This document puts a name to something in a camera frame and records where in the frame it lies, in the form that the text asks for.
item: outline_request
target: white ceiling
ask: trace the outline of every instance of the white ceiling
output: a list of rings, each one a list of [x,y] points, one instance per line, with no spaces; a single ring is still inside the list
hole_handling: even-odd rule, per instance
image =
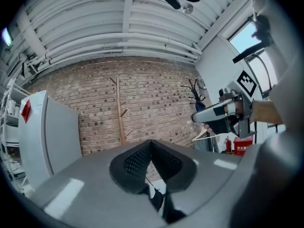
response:
[[[1,81],[20,53],[28,58],[27,66],[29,62],[37,65],[38,72],[113,56],[194,63],[201,52],[197,45],[204,44],[205,34],[215,30],[233,1],[201,0],[193,3],[193,13],[186,15],[164,0],[27,0],[8,26],[11,46],[0,44]],[[26,70],[25,76],[29,79],[32,74]]]

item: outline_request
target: red label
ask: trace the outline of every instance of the red label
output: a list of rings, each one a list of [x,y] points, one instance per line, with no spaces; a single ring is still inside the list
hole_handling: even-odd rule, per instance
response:
[[[25,123],[27,123],[27,121],[28,121],[29,112],[30,112],[30,101],[28,100],[25,103],[25,106],[24,106],[24,108],[22,110],[22,113],[21,113],[21,115],[23,116],[23,119],[24,119]]]
[[[238,150],[238,151],[246,151],[246,149],[247,149],[248,147],[249,147],[249,146],[243,146],[243,147],[238,146],[238,147],[237,147],[237,150]]]

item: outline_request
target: white shelf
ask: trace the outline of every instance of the white shelf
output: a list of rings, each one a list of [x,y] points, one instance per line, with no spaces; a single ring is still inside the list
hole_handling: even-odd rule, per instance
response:
[[[19,144],[11,144],[6,142],[6,146],[10,148],[19,148]]]
[[[5,167],[6,167],[6,169],[7,169],[8,171],[10,171],[10,170],[9,170],[9,163],[8,163],[8,161],[5,160],[5,161],[3,161],[3,163],[4,163]],[[12,173],[13,173],[14,175],[17,175],[17,174],[20,174],[20,173],[24,173],[23,166],[22,166],[22,164],[20,164],[20,163],[10,163],[10,168],[11,168]]]
[[[16,116],[12,116],[11,114],[6,115],[6,124],[8,125],[16,125],[18,124],[19,118]]]
[[[28,94],[22,92],[21,90],[13,87],[10,98],[17,103],[20,103],[24,98],[28,97]]]

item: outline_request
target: clothes hanger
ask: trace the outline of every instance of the clothes hanger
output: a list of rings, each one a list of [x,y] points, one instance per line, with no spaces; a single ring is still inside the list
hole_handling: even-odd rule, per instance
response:
[[[198,138],[201,137],[205,132],[207,132],[207,129],[202,127],[199,135],[197,135],[194,139],[192,139],[192,142],[198,140]]]
[[[214,137],[216,137],[216,136],[219,136],[219,134],[218,134],[218,135],[214,135],[214,136],[210,136],[210,137],[206,137],[206,138],[196,139],[196,140],[193,139],[192,141],[197,141],[197,140],[203,140],[203,139],[214,138]]]

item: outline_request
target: brick wall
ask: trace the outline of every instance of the brick wall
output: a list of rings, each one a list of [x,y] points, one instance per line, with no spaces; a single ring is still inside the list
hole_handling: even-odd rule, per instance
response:
[[[116,57],[85,61],[37,79],[27,89],[48,90],[49,96],[78,111],[83,154],[119,146],[116,90],[110,77],[120,78],[121,101],[128,108],[127,141],[162,139],[189,147],[198,134],[191,114],[188,79],[198,75],[192,65],[145,57]],[[152,181],[157,172],[149,167]]]

